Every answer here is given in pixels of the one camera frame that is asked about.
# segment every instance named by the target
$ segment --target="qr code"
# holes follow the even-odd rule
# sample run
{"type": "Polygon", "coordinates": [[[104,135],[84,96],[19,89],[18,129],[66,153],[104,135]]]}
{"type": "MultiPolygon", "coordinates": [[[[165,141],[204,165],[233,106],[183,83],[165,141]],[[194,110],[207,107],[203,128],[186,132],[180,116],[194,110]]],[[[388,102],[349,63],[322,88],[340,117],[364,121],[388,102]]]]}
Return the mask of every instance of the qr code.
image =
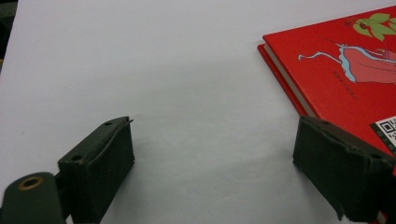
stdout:
{"type": "Polygon", "coordinates": [[[388,140],[395,146],[396,145],[396,116],[383,119],[375,123],[382,134],[384,134],[388,140]]]}

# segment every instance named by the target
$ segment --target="book cover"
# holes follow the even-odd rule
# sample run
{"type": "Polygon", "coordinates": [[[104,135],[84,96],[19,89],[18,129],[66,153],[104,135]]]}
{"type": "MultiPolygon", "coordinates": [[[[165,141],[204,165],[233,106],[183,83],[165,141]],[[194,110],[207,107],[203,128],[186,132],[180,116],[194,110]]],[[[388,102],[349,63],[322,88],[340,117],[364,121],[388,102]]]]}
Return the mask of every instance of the book cover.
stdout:
{"type": "Polygon", "coordinates": [[[396,7],[263,39],[259,52],[299,114],[396,156],[396,7]]]}

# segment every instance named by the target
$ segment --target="green plant illustration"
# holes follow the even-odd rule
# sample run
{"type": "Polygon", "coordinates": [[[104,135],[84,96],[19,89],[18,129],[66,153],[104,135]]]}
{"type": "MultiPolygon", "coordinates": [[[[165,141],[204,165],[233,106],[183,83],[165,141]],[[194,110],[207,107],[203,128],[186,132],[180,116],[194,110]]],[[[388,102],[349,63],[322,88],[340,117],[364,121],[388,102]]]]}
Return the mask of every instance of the green plant illustration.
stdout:
{"type": "Polygon", "coordinates": [[[354,20],[353,29],[361,35],[384,41],[385,35],[396,35],[396,18],[385,13],[375,13],[369,19],[354,20]]]}

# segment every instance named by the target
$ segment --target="pink illustration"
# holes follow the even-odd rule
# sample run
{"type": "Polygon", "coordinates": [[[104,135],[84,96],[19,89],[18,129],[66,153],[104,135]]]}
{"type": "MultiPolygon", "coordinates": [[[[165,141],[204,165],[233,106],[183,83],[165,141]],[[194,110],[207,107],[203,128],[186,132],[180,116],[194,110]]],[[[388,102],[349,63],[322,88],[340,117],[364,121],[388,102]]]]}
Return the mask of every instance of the pink illustration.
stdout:
{"type": "Polygon", "coordinates": [[[307,57],[299,55],[298,59],[313,59],[322,55],[339,63],[352,82],[396,83],[396,53],[386,49],[374,52],[360,47],[336,45],[340,50],[339,60],[320,51],[307,57]]]}

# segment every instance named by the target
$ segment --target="white table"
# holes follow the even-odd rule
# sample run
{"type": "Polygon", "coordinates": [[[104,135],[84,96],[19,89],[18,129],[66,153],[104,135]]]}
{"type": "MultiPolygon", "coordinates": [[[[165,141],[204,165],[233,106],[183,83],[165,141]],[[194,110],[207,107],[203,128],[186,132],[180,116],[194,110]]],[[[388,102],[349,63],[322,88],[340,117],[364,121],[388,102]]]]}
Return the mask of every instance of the white table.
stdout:
{"type": "Polygon", "coordinates": [[[393,4],[20,0],[0,75],[0,191],[56,174],[129,115],[135,166],[102,223],[339,223],[292,163],[298,115],[256,47],[393,4]]]}

